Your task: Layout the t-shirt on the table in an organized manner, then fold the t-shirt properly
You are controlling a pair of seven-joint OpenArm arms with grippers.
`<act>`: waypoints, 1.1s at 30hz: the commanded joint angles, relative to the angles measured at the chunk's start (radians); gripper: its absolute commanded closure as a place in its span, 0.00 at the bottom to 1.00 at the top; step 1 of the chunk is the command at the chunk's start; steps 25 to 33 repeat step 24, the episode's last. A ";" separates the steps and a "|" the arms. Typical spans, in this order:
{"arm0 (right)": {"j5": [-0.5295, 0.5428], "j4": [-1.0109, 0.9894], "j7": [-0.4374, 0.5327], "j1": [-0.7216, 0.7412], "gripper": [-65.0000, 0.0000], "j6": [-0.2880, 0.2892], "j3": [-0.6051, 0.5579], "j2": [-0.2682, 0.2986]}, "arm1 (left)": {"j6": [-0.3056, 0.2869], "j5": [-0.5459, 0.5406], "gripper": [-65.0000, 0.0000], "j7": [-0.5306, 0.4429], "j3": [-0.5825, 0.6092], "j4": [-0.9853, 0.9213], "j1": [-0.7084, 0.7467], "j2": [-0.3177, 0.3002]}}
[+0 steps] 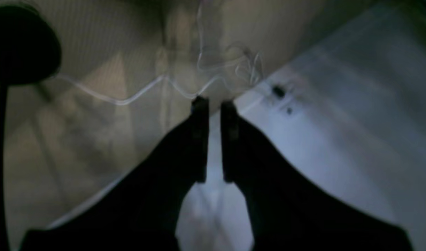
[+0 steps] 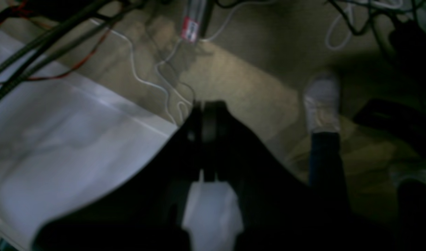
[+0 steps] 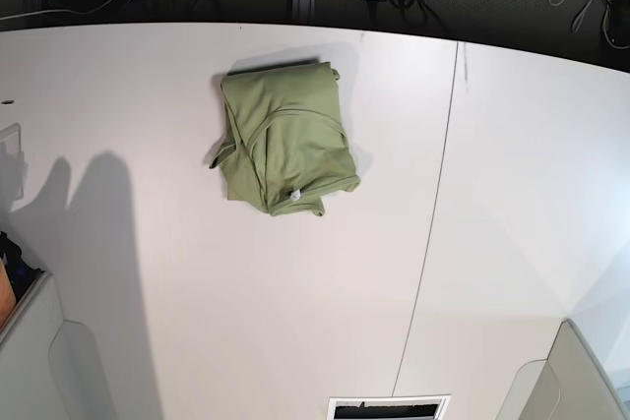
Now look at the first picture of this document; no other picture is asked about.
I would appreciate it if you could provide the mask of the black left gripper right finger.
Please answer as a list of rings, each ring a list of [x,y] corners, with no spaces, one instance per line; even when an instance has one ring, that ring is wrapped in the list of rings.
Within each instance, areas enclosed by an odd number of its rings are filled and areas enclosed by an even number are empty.
[[[223,178],[245,198],[253,251],[411,251],[407,233],[343,203],[309,181],[273,143],[220,107]]]

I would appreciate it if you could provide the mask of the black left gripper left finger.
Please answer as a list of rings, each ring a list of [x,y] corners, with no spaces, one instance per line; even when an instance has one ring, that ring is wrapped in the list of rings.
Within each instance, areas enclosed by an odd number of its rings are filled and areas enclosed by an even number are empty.
[[[30,230],[22,251],[178,251],[181,205],[207,176],[209,100],[192,112],[99,202],[50,230]]]

